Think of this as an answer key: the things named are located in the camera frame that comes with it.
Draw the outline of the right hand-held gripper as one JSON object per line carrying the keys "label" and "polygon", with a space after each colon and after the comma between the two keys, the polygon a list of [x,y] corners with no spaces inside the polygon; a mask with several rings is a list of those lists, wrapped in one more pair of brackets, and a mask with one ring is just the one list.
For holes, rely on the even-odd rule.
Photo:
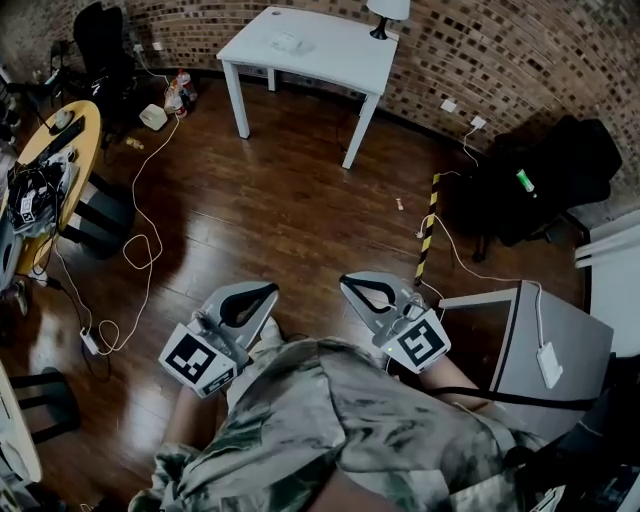
{"label": "right hand-held gripper", "polygon": [[340,288],[365,325],[380,329],[373,337],[374,345],[405,369],[419,374],[450,350],[437,314],[396,275],[345,274]]}

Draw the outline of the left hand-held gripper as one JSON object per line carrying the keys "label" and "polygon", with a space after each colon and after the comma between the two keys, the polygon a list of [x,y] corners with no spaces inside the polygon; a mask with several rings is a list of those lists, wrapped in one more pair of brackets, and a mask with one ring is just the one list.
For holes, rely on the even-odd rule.
{"label": "left hand-held gripper", "polygon": [[223,286],[188,324],[178,324],[158,361],[179,383],[206,398],[238,377],[248,349],[271,316],[278,286],[244,281]]}

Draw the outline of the white lidded wet wipe pack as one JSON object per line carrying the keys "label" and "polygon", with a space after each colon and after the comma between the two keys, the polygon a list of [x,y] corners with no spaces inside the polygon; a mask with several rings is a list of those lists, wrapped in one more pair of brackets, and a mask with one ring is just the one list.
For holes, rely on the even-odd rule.
{"label": "white lidded wet wipe pack", "polygon": [[268,45],[276,51],[294,56],[304,55],[315,49],[311,41],[286,31],[270,34]]}

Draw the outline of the person's right forearm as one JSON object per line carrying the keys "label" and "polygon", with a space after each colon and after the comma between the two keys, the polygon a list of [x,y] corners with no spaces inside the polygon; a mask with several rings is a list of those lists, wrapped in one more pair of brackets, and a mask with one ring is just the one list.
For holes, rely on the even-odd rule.
{"label": "person's right forearm", "polygon": [[447,357],[441,356],[418,375],[422,388],[432,394],[437,389],[477,386]]}

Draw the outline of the person's white left shoe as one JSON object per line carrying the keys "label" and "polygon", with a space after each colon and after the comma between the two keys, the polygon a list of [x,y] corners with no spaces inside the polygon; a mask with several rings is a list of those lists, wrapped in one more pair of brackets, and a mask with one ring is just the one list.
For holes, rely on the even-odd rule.
{"label": "person's white left shoe", "polygon": [[261,347],[264,349],[277,348],[284,344],[282,333],[277,321],[270,317],[260,334]]}

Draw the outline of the person's tie-dye shirt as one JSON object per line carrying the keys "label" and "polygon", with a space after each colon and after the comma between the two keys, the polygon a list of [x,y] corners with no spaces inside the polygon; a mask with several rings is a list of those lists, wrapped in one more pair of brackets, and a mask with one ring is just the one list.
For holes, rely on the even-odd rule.
{"label": "person's tie-dye shirt", "polygon": [[542,440],[446,403],[336,339],[260,347],[201,449],[168,442],[129,512],[522,512],[516,454]]}

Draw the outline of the black round table base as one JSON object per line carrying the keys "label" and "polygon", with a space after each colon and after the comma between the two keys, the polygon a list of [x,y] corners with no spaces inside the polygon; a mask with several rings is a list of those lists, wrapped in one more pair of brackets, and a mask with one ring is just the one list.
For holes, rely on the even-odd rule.
{"label": "black round table base", "polygon": [[80,200],[74,209],[80,218],[79,227],[67,225],[60,236],[79,244],[95,259],[105,260],[129,239],[136,216],[133,196],[127,186],[109,183],[95,171],[88,183],[96,192],[87,201]]}

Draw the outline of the white plastic box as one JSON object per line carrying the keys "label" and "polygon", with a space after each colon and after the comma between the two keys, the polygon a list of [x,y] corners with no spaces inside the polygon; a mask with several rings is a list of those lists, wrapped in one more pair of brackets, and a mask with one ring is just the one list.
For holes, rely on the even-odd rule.
{"label": "white plastic box", "polygon": [[156,105],[150,103],[140,113],[139,119],[149,129],[158,132],[168,122],[168,116],[165,110]]}

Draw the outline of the cluster of bottles and cups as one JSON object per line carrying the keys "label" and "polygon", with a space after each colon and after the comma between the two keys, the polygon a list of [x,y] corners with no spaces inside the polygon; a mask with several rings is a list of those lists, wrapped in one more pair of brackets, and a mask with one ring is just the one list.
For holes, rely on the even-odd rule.
{"label": "cluster of bottles and cups", "polygon": [[184,118],[195,106],[198,94],[190,74],[179,69],[165,90],[164,110],[168,115]]}

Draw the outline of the white square table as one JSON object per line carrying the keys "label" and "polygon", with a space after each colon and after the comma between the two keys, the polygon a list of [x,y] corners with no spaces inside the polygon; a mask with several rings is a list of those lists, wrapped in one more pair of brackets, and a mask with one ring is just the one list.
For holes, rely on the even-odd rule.
{"label": "white square table", "polygon": [[[311,41],[315,49],[298,56],[272,49],[268,36],[280,31]],[[275,89],[277,71],[338,85],[365,96],[342,163],[342,167],[349,170],[384,94],[398,46],[392,38],[372,38],[370,31],[363,23],[315,11],[278,5],[264,9],[217,54],[239,136],[250,137],[239,80],[240,66],[266,69],[271,91]]]}

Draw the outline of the round yellow wooden table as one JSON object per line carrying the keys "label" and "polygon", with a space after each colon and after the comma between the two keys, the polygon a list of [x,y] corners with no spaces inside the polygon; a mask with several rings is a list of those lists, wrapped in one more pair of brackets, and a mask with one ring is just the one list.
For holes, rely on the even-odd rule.
{"label": "round yellow wooden table", "polygon": [[[54,126],[55,114],[44,121],[7,174],[0,203],[2,288],[16,274],[28,274],[36,266],[48,265],[49,252],[76,215],[74,209],[93,172],[102,133],[98,107],[81,100],[61,109],[74,111],[71,123],[58,130]],[[64,149],[38,162],[38,155],[82,116],[84,131]]]}

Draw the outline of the black keyboard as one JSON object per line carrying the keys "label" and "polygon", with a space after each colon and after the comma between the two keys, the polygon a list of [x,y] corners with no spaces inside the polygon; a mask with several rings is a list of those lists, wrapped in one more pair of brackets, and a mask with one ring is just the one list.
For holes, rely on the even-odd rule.
{"label": "black keyboard", "polygon": [[37,157],[38,162],[44,162],[52,155],[58,153],[70,144],[78,135],[84,131],[85,117],[82,116],[72,123],[60,135],[58,135]]}

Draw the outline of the white desk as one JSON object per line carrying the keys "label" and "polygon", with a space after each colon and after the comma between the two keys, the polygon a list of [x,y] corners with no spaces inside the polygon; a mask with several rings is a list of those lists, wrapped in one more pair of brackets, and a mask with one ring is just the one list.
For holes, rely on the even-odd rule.
{"label": "white desk", "polygon": [[0,362],[0,452],[23,480],[38,483],[42,467],[9,377]]}

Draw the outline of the black chair with clutter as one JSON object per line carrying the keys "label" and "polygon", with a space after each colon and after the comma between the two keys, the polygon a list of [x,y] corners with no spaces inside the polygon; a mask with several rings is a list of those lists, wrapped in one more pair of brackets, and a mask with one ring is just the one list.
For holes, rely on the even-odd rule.
{"label": "black chair with clutter", "polygon": [[134,124],[137,81],[134,59],[123,43],[123,14],[118,7],[104,8],[96,1],[75,18],[73,38],[82,57],[83,72],[64,64],[68,50],[65,41],[51,47],[52,93],[69,93],[92,101],[105,122],[105,131],[119,139]]}

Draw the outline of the black stool frame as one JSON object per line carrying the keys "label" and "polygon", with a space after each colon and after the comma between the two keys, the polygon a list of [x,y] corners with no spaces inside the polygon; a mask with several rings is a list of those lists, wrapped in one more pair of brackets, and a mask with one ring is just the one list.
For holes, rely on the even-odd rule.
{"label": "black stool frame", "polygon": [[44,406],[54,423],[37,432],[29,432],[35,444],[44,443],[81,426],[77,400],[65,376],[54,367],[46,367],[38,375],[9,377],[13,390],[38,388],[41,394],[18,400],[21,411]]}

